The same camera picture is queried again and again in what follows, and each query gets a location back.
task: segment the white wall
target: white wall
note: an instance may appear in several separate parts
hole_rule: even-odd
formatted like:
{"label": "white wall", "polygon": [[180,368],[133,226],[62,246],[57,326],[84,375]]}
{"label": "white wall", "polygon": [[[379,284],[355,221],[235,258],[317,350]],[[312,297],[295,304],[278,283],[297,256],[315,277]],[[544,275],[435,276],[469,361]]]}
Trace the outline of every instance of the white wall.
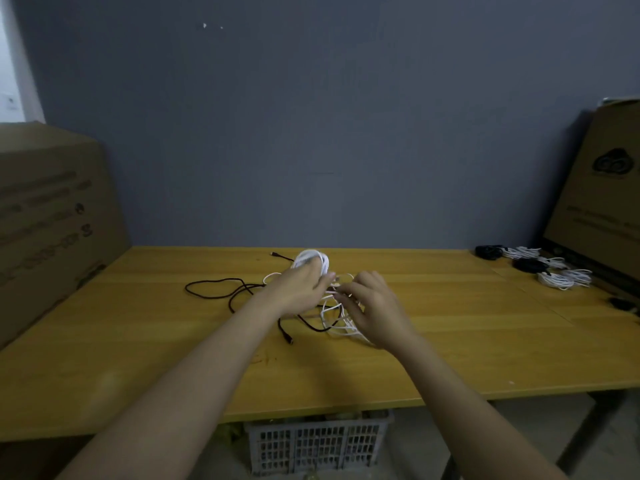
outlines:
{"label": "white wall", "polygon": [[0,0],[0,122],[44,122],[11,0]]}

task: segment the yellow table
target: yellow table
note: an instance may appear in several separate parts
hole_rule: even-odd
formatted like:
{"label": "yellow table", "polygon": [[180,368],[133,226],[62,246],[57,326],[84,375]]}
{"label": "yellow table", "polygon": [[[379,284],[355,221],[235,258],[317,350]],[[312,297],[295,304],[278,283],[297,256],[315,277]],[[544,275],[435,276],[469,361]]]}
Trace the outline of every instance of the yellow table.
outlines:
{"label": "yellow table", "polygon": [[[260,248],[133,248],[0,352],[0,441],[95,433],[229,316],[190,281],[261,282],[287,263]],[[278,249],[294,257],[298,249]],[[324,250],[332,270],[376,269],[417,329],[488,399],[640,385],[640,327],[601,290],[548,289],[467,251]],[[202,285],[222,294],[236,285]],[[244,297],[237,298],[240,305]],[[421,404],[402,367],[361,342],[276,327],[224,421]]]}

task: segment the gray wall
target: gray wall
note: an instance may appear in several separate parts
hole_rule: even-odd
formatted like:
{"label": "gray wall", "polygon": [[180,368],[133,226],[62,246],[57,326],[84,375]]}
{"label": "gray wall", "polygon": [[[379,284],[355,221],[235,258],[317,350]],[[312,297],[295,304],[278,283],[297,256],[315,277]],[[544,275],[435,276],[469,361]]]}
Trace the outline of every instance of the gray wall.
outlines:
{"label": "gray wall", "polygon": [[15,5],[136,244],[528,243],[580,112],[640,92],[640,0]]}

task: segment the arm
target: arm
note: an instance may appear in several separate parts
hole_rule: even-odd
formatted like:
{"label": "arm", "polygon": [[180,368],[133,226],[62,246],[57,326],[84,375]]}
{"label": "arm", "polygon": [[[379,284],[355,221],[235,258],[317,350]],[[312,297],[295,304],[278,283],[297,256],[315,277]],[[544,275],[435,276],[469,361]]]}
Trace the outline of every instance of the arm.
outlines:
{"label": "arm", "polygon": [[404,366],[464,478],[566,480],[418,335],[380,274],[364,271],[339,291],[358,329]]}
{"label": "arm", "polygon": [[285,271],[120,414],[59,478],[183,479],[273,323],[316,305],[334,273],[318,281],[318,258]]}

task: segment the white plastic crate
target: white plastic crate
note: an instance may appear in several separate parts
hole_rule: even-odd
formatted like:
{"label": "white plastic crate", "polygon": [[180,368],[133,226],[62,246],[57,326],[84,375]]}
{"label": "white plastic crate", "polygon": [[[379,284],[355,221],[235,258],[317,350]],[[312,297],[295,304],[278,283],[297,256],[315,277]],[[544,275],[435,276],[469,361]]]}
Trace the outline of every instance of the white plastic crate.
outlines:
{"label": "white plastic crate", "polygon": [[256,476],[370,467],[378,458],[393,411],[361,419],[280,424],[245,423]]}

